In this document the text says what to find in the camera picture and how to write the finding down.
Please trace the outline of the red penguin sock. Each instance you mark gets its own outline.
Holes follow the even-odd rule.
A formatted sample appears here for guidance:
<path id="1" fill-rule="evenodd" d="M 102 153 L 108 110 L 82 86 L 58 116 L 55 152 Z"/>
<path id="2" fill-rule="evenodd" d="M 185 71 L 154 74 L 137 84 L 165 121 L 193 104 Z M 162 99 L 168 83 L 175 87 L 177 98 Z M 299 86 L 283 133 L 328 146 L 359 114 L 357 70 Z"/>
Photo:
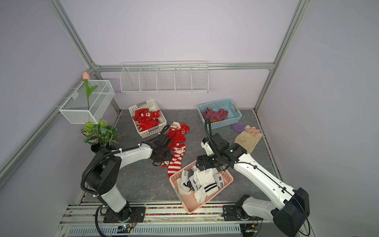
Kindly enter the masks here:
<path id="1" fill-rule="evenodd" d="M 162 162 L 161 166 L 162 166 L 163 168 L 168 168 L 168 167 L 169 167 L 169 164 L 170 164 L 170 161 L 164 161 L 164 162 Z"/>

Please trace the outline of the santa striped small sock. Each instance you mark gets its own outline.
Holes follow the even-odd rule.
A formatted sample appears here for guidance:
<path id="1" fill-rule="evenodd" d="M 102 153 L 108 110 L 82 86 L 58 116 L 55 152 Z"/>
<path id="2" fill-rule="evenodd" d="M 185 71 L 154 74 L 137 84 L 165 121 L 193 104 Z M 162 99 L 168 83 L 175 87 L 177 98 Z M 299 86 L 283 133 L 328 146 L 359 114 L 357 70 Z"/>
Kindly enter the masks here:
<path id="1" fill-rule="evenodd" d="M 186 153 L 185 144 L 177 143 L 172 147 L 172 156 L 168 165 L 168 177 L 171 177 L 182 168 L 182 159 Z"/>

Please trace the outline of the white sock grey emblem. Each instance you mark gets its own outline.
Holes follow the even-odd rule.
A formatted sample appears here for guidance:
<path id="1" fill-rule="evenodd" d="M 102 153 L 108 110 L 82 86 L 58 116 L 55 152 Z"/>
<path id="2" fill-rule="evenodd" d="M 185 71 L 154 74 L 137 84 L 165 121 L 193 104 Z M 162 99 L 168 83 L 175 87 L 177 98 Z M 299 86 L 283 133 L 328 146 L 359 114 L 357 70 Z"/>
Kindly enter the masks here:
<path id="1" fill-rule="evenodd" d="M 216 182 L 216 184 L 217 184 L 217 187 L 218 187 L 219 189 L 224 188 L 225 183 L 224 183 L 223 175 L 222 175 L 221 173 L 216 173 L 216 174 L 214 174 L 214 175 L 213 175 L 213 178 L 214 178 L 214 180 L 215 180 L 215 182 Z"/>

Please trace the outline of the white black striped sock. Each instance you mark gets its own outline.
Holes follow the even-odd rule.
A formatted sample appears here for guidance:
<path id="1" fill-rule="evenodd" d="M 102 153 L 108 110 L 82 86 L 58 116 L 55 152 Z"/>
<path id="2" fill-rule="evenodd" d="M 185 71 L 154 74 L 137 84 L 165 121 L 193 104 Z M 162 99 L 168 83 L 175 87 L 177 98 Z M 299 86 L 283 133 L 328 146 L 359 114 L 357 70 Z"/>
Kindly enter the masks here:
<path id="1" fill-rule="evenodd" d="M 200 171 L 196 166 L 193 169 L 194 181 L 199 185 L 199 189 L 195 191 L 194 197 L 198 204 L 203 204 L 207 199 L 215 196 L 219 191 L 213 175 L 217 173 L 215 168 Z"/>

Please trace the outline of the white sock black pattern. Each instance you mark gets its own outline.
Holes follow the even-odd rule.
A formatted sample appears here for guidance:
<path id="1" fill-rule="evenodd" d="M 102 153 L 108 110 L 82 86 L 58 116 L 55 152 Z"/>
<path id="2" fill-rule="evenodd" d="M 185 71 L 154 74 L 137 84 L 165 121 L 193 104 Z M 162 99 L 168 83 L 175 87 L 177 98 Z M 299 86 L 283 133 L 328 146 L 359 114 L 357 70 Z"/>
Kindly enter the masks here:
<path id="1" fill-rule="evenodd" d="M 189 180 L 189 172 L 182 171 L 181 178 L 177 179 L 177 187 L 180 195 L 189 195 L 192 191 L 192 183 Z"/>

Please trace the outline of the red white striped sock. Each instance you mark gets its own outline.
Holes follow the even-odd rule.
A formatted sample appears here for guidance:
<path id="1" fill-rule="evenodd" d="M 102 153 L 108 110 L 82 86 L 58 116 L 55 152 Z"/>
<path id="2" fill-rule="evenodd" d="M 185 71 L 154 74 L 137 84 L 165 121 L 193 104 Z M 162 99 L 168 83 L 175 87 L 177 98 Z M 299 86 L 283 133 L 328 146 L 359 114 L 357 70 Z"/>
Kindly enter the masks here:
<path id="1" fill-rule="evenodd" d="M 151 129 L 160 124 L 161 111 L 150 111 L 149 109 L 139 109 L 135 112 L 133 120 L 136 122 L 139 132 Z"/>

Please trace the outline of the pink purple yellow sock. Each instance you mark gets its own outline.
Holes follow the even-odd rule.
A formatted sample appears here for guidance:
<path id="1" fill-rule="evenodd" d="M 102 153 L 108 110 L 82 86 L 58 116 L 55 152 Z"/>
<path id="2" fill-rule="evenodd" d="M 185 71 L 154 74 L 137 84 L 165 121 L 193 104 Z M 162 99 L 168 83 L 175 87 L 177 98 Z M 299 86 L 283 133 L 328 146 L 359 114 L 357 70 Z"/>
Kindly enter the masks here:
<path id="1" fill-rule="evenodd" d="M 205 112 L 202 112 L 201 114 L 204 119 L 209 118 L 211 123 L 214 123 L 226 120 L 228 118 L 229 112 L 225 109 L 219 109 L 218 111 L 214 111 L 210 108 L 207 108 Z"/>

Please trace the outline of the plain red fleece sock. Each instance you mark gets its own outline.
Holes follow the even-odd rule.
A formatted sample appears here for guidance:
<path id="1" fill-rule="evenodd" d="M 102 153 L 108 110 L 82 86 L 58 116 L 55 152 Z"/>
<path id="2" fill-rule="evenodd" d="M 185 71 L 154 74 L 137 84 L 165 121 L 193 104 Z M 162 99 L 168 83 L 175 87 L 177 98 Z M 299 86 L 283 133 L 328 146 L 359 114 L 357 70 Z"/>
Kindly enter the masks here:
<path id="1" fill-rule="evenodd" d="M 185 147 L 186 137 L 181 131 L 171 131 L 166 134 L 167 137 L 171 139 L 168 148 L 171 150 L 181 149 Z"/>

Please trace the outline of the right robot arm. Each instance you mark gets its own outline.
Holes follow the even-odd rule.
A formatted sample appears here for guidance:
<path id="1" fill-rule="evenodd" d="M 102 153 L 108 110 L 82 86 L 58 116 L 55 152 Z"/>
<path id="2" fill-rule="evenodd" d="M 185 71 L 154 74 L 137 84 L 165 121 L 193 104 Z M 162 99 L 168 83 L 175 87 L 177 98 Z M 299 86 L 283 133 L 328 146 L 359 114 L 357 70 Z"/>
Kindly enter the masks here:
<path id="1" fill-rule="evenodd" d="M 224 209 L 226 221 L 247 220 L 251 217 L 273 222 L 286 236 L 294 237 L 301 227 L 308 223 L 310 202 L 308 193 L 294 189 L 263 168 L 239 144 L 230 144 L 220 134 L 212 133 L 209 118 L 204 123 L 206 137 L 201 146 L 205 155 L 198 156 L 196 167 L 199 171 L 225 171 L 232 168 L 248 178 L 269 198 L 269 202 L 243 195 L 233 206 Z"/>

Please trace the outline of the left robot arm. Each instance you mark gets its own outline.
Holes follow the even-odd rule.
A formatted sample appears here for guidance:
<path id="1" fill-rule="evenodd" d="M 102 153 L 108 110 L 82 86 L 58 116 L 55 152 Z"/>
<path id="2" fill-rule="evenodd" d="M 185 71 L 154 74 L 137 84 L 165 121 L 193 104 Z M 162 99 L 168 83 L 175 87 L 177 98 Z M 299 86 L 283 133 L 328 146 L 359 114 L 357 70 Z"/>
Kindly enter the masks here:
<path id="1" fill-rule="evenodd" d="M 126 149 L 100 149 L 82 174 L 80 187 L 85 193 L 93 194 L 106 207 L 107 214 L 116 222 L 128 222 L 133 216 L 129 202 L 116 186 L 119 170 L 141 160 L 152 160 L 153 166 L 171 161 L 169 144 L 172 139 L 165 135 L 165 125 L 158 135 L 150 140 Z"/>

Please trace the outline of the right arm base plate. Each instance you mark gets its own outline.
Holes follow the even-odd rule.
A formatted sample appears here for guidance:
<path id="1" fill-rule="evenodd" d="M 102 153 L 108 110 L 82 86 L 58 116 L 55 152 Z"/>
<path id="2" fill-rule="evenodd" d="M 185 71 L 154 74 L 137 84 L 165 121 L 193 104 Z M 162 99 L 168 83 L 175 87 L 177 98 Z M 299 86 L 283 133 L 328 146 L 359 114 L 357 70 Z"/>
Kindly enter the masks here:
<path id="1" fill-rule="evenodd" d="M 237 205 L 223 205 L 222 217 L 225 221 L 261 221 L 258 216 L 248 215 Z"/>

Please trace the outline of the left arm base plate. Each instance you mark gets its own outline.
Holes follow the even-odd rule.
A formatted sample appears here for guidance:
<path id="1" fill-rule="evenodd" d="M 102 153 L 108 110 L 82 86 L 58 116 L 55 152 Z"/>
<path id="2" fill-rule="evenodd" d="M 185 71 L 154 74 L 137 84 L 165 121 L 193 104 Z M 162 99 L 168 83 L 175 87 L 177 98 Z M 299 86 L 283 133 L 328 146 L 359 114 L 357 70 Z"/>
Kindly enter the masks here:
<path id="1" fill-rule="evenodd" d="M 112 209 L 107 210 L 104 223 L 142 223 L 146 215 L 144 206 L 126 207 L 116 213 Z"/>

